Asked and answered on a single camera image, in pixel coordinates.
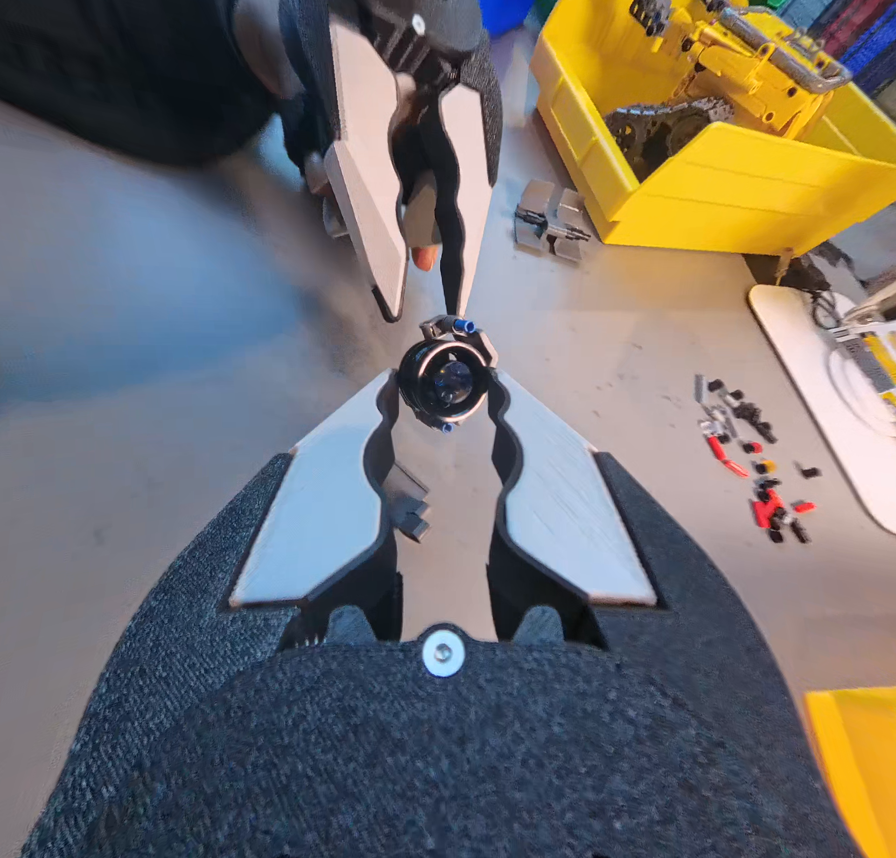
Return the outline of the yellow plastic bin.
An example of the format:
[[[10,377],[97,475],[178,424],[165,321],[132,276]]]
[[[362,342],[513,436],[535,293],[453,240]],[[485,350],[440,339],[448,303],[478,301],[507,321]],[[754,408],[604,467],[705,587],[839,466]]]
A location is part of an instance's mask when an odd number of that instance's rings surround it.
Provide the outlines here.
[[[825,781],[867,857],[895,855],[895,688],[811,691],[805,709]]]
[[[806,135],[712,122],[643,179],[606,116],[660,104],[698,62],[659,47],[632,0],[558,0],[532,56],[537,110],[609,245],[799,255],[894,203],[894,123],[854,84]]]

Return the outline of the sticker sheet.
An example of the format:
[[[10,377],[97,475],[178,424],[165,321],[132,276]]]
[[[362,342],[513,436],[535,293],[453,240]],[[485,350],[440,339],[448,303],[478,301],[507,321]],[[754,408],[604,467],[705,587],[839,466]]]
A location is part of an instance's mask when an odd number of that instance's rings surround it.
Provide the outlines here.
[[[895,323],[866,322],[832,330],[839,353],[863,375],[889,411],[895,409]]]

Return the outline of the yellow toy tracked robot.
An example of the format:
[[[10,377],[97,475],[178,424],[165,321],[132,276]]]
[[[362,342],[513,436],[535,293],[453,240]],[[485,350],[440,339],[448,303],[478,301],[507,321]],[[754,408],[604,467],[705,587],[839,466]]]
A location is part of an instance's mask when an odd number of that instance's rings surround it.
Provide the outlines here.
[[[663,102],[634,103],[604,118],[639,182],[713,123],[798,140],[853,80],[821,42],[767,7],[696,1],[704,16],[673,0],[632,0],[629,8],[651,51],[685,66]]]

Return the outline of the white book stand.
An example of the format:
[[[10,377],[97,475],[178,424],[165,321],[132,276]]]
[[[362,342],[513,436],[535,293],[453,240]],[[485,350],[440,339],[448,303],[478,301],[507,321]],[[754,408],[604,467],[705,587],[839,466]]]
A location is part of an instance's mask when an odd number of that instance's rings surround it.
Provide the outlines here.
[[[807,294],[757,284],[747,301],[858,501],[894,534],[894,415],[833,334],[815,324]]]

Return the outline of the grey toy joint assembly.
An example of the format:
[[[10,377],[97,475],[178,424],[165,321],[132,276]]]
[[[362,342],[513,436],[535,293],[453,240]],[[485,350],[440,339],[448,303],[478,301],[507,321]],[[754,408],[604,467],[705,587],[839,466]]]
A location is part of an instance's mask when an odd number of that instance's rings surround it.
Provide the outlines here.
[[[422,338],[397,369],[399,393],[423,425],[452,433],[484,403],[498,354],[483,329],[465,316],[420,324]]]

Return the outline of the pile of small toy parts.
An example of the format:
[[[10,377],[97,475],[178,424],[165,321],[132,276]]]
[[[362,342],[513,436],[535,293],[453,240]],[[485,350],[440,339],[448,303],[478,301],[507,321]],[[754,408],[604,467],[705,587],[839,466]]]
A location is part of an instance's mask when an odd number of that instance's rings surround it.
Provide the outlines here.
[[[749,486],[748,506],[753,522],[767,539],[783,544],[791,538],[807,546],[812,537],[805,526],[816,504],[811,500],[787,501],[781,494],[778,465],[769,448],[778,443],[762,409],[748,401],[740,389],[730,389],[721,379],[693,377],[693,400],[700,410],[698,428],[715,461]]]

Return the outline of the person's left hand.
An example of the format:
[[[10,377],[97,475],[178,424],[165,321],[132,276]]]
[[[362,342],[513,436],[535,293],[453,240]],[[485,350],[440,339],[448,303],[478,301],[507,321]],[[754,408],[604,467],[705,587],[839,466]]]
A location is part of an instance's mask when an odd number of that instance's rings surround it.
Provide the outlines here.
[[[233,34],[245,63],[276,100],[287,155],[300,169],[308,191],[320,200],[327,234],[341,239],[348,230],[318,149],[312,96],[287,57],[280,5],[280,0],[236,0]]]

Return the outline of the small grey bracket assembly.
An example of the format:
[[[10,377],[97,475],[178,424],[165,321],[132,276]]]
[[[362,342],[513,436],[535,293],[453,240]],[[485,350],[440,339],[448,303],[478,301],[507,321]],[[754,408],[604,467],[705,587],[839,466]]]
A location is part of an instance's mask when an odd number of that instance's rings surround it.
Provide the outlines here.
[[[577,191],[530,180],[513,215],[517,247],[579,266],[591,236],[585,203]]]

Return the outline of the grey desk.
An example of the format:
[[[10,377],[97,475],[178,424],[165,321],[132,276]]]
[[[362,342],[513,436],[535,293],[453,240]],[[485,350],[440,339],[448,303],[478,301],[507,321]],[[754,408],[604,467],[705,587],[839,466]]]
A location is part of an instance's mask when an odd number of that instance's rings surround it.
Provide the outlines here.
[[[532,35],[494,45],[500,179],[469,313],[503,370],[615,458],[728,577],[795,699],[894,685],[894,536],[860,505],[748,309],[740,255],[517,250],[531,179],[566,182]],[[411,271],[386,324],[273,120],[204,170],[100,150],[2,106],[2,856],[17,856],[99,673],[173,558],[270,457],[442,309]],[[703,442],[693,377],[756,403],[812,542],[770,542]]]

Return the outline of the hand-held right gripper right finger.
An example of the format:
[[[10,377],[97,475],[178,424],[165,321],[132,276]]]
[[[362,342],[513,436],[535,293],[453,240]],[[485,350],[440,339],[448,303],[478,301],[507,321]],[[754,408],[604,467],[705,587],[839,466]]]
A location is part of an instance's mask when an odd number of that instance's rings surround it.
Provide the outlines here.
[[[597,449],[505,371],[488,412],[501,542],[586,605],[657,605]]]

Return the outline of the grey hinged toy plate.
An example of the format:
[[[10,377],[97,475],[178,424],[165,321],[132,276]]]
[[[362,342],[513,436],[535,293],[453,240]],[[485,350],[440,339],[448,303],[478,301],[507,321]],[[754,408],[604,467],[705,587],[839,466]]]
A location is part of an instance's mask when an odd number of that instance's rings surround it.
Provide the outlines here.
[[[393,529],[420,543],[431,528],[432,508],[427,499],[428,487],[404,465],[396,462],[386,476],[384,491]]]

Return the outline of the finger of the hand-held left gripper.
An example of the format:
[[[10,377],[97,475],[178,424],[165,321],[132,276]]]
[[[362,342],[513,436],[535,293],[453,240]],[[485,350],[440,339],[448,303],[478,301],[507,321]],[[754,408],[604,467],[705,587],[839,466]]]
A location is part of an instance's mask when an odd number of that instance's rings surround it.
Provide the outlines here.
[[[480,94],[464,84],[442,92],[427,109],[420,135],[434,175],[445,308],[465,316],[492,195]]]
[[[400,319],[409,249],[399,224],[401,185],[391,149],[396,77],[373,45],[330,20],[339,135],[324,156],[330,188],[384,319]]]

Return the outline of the parts bin rack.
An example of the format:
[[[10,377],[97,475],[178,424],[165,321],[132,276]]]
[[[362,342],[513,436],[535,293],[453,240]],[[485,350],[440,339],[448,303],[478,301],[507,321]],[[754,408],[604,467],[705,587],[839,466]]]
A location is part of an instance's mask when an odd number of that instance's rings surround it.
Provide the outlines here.
[[[895,78],[895,0],[787,0],[778,15],[805,30],[876,99]]]

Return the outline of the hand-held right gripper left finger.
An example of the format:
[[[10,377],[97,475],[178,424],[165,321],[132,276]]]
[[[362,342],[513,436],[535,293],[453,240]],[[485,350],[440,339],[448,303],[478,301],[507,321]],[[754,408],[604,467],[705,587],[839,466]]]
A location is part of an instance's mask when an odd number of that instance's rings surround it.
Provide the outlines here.
[[[396,374],[386,370],[302,438],[245,556],[230,606],[309,606],[354,586],[375,602],[397,567],[385,481]]]

